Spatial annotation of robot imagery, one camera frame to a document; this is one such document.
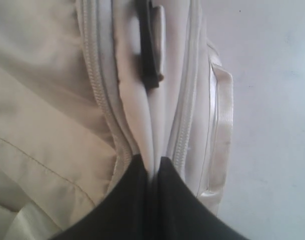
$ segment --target floor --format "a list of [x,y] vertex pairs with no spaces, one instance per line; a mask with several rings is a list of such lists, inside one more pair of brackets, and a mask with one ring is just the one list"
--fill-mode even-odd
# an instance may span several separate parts
[[251,240],[305,240],[305,0],[203,0],[234,76],[219,217]]

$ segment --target stitching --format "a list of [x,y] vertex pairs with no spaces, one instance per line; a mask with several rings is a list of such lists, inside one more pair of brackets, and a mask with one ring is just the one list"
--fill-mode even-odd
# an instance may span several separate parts
[[45,165],[43,165],[41,162],[37,161],[36,159],[34,159],[32,156],[29,156],[27,153],[25,153],[23,150],[21,150],[20,148],[18,148],[17,146],[13,145],[12,143],[10,143],[9,141],[3,139],[0,137],[0,140],[9,144],[10,146],[14,147],[16,150],[18,150],[19,152],[21,152],[22,154],[24,154],[25,156],[27,156],[29,159],[33,160],[35,163],[37,163],[38,165],[40,165],[43,169],[45,169],[47,172],[50,172],[51,174],[56,175],[57,177],[59,177],[60,179],[68,182],[70,185],[72,185],[74,188],[78,189],[81,193],[83,193],[85,195],[85,197],[90,201],[90,203],[95,206],[94,201],[90,198],[90,196],[77,184],[75,184],[74,182],[70,181],[69,179],[59,175],[58,173],[54,172],[53,170],[51,170],[50,168],[46,167]]

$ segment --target backpack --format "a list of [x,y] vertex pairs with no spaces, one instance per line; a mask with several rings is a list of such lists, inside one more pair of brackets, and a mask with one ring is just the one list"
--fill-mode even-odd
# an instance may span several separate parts
[[217,213],[233,80],[206,30],[200,0],[0,0],[0,240],[70,228],[134,159],[143,208],[164,160]]

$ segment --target zipper teeth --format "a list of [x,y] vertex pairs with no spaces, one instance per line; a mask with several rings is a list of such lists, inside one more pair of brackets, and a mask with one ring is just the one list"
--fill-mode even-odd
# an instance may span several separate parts
[[190,24],[189,24],[189,39],[188,39],[188,56],[187,69],[184,73],[185,80],[181,88],[184,88],[184,94],[181,95],[179,109],[182,110],[178,128],[177,141],[173,156],[173,164],[179,174],[184,177],[184,166],[188,148],[188,141],[192,123],[192,111],[195,105],[197,69],[198,69],[198,46],[199,34],[201,27],[201,12],[199,0],[192,0],[190,7]]
[[113,111],[108,102],[108,97],[106,94],[106,86],[101,77],[101,67],[99,61],[99,51],[98,51],[98,38],[97,38],[97,1],[86,0],[84,1],[83,6],[83,15],[84,15],[84,47],[85,47],[85,62],[88,69],[88,76],[90,79],[90,83],[93,89],[94,97],[103,111],[107,124],[112,133],[112,137],[114,139],[116,149],[120,148],[122,151],[121,160],[125,163],[124,169],[128,166],[131,161],[132,153],[130,148],[128,148],[128,142],[125,139],[125,136],[119,125],[117,124],[117,120],[113,115]]

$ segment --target zipper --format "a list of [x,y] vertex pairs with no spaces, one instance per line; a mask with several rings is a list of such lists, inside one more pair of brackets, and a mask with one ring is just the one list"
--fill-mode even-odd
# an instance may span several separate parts
[[120,168],[123,169],[123,172],[126,170],[131,162],[133,152],[114,115],[112,106],[109,102],[105,79],[102,77],[101,60],[99,57],[100,51],[98,46],[99,0],[84,0],[81,4],[84,30],[84,58],[95,100],[106,117],[116,147],[117,159],[113,173],[113,175],[115,175],[117,171],[121,171]]
[[196,84],[198,74],[199,38],[201,31],[202,10],[200,0],[190,1],[188,40],[184,59],[185,69],[180,86],[179,99],[171,130],[170,142],[175,141],[172,162],[181,178],[185,178],[185,159],[193,121],[193,110],[196,100]]

